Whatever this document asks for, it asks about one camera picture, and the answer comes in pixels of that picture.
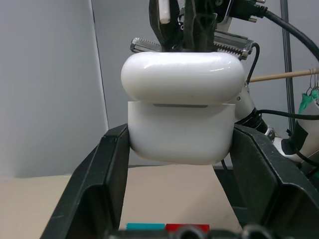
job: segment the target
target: screw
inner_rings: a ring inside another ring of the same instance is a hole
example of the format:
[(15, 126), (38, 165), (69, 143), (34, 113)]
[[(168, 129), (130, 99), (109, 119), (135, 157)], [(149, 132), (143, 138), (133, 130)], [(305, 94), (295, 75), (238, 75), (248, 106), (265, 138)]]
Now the screw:
[(256, 22), (257, 22), (257, 19), (250, 17), (250, 18), (248, 19), (248, 21), (253, 22), (253, 23), (256, 23)]
[(216, 0), (215, 4), (216, 4), (216, 6), (220, 6), (223, 4), (223, 2), (224, 2), (224, 0)]
[(274, 141), (276, 135), (275, 135), (275, 132), (271, 130), (267, 136), (271, 141)]

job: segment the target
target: beige table surface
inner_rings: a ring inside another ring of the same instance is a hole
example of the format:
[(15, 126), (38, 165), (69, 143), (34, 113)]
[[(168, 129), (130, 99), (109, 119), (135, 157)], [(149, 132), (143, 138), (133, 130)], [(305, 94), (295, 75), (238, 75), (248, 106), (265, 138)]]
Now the beige table surface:
[[(0, 238), (39, 238), (69, 179), (52, 176), (2, 184)], [(127, 222), (198, 223), (241, 230), (211, 166), (129, 169), (120, 228)]]

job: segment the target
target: white backdrop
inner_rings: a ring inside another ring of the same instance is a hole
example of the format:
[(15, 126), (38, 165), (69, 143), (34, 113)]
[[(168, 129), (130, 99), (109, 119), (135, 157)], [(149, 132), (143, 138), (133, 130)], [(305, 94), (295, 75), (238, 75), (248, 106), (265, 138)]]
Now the white backdrop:
[(70, 174), (107, 131), (89, 0), (0, 5), (0, 180)]

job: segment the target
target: black cable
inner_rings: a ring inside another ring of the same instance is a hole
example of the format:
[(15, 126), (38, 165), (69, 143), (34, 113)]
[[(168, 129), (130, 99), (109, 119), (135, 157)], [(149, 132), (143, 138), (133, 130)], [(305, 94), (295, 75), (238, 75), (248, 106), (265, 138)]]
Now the black cable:
[(224, 159), (221, 161), (221, 165), (223, 165), (223, 169), (225, 170), (225, 172), (228, 172), (228, 168), (226, 166)]
[(264, 17), (268, 18), (270, 21), (273, 21), (275, 24), (281, 26), (283, 29), (287, 30), (290, 34), (295, 36), (299, 41), (301, 41), (315, 56), (315, 58), (319, 61), (319, 48), (316, 44), (307, 37), (304, 33), (299, 31), (297, 28), (292, 26), (290, 23), (285, 22), (282, 18), (273, 14), (271, 11), (266, 11), (264, 13)]
[(307, 178), (311, 178), (312, 176), (315, 175), (315, 173), (317, 173), (319, 171), (319, 167), (315, 168), (314, 170), (312, 170), (310, 173), (308, 173), (306, 175)]
[(271, 114), (271, 115), (277, 115), (277, 116), (284, 116), (284, 117), (290, 117), (294, 119), (300, 119), (300, 120), (319, 120), (319, 115), (299, 115), (299, 114), (292, 114), (282, 111), (273, 111), (273, 110), (258, 110), (256, 111), (256, 114)]
[(296, 148), (295, 145), (292, 145), (294, 147), (294, 153), (301, 158), (304, 162), (316, 167), (314, 170), (312, 170), (310, 173), (306, 174), (307, 178), (311, 178), (315, 173), (317, 173), (319, 171), (319, 163), (314, 162), (312, 160), (310, 160), (309, 158), (307, 158), (306, 156), (304, 156), (302, 153), (300, 153), (300, 151)]
[(258, 43), (254, 42), (254, 43), (252, 44), (252, 47), (255, 47), (255, 48), (256, 48), (256, 54), (255, 54), (254, 62), (253, 62), (253, 64), (251, 65), (251, 68), (250, 68), (250, 71), (249, 71), (249, 74), (248, 74), (248, 77), (247, 77), (247, 85), (249, 84), (250, 78), (251, 78), (251, 76), (253, 75), (253, 72), (254, 72), (254, 69), (255, 69), (255, 66), (256, 66), (256, 64), (257, 64), (257, 61), (258, 61), (258, 58), (259, 58), (259, 54), (260, 54), (260, 46), (258, 45)]
[(299, 158), (301, 158), (304, 162), (314, 166), (314, 167), (319, 167), (319, 163), (316, 163), (310, 159), (308, 159), (306, 156), (304, 156), (302, 153), (299, 152), (299, 150), (297, 150), (295, 148), (295, 154), (298, 155)]

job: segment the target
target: wooden stick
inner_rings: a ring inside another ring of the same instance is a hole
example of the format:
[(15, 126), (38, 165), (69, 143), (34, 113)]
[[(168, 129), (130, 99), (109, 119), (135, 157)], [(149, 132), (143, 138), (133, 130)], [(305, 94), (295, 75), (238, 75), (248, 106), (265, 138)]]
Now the wooden stick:
[(258, 76), (250, 79), (250, 82), (259, 82), (259, 81), (269, 81), (276, 79), (285, 79), (289, 77), (298, 77), (298, 76), (309, 76), (311, 74), (318, 74), (319, 69), (311, 69), (307, 71), (293, 71), (276, 75), (268, 75), (268, 76)]

